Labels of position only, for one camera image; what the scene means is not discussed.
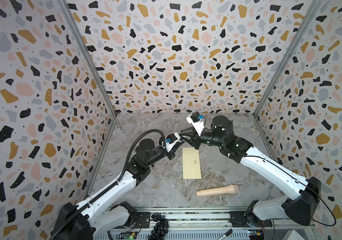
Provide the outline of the cream paper envelope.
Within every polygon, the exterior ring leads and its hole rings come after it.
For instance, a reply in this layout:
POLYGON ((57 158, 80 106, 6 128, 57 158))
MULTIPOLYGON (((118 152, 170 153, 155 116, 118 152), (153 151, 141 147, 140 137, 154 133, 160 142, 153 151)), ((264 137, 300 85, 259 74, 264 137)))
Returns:
POLYGON ((201 178, 199 151, 195 148, 183 148, 183 179, 198 180, 201 178))

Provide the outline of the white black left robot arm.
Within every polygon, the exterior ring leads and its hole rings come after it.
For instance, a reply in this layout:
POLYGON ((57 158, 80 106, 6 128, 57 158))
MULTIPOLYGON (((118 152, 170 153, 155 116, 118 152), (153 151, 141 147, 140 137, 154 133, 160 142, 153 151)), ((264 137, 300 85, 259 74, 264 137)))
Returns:
POLYGON ((118 205, 115 202, 143 182, 155 163, 164 158, 172 160, 183 143, 167 138, 155 146, 151 139, 136 140, 116 179, 84 201, 76 205, 68 203, 61 208, 50 238, 93 240, 114 228, 135 226, 136 208, 128 202, 118 205))

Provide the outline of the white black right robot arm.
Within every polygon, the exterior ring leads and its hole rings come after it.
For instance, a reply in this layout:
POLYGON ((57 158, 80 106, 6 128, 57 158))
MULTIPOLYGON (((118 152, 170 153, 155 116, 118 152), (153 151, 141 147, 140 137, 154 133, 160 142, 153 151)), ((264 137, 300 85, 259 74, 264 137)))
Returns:
POLYGON ((187 121, 192 127, 182 130, 181 137, 192 147, 217 147, 222 155, 259 173, 284 193, 278 199, 252 201, 242 222, 255 226, 266 220, 290 219, 302 226, 310 225, 321 200, 322 184, 317 178, 307 179, 270 159, 251 142, 236 136, 233 122, 225 116, 214 117, 209 129, 198 112, 189 114, 187 121))

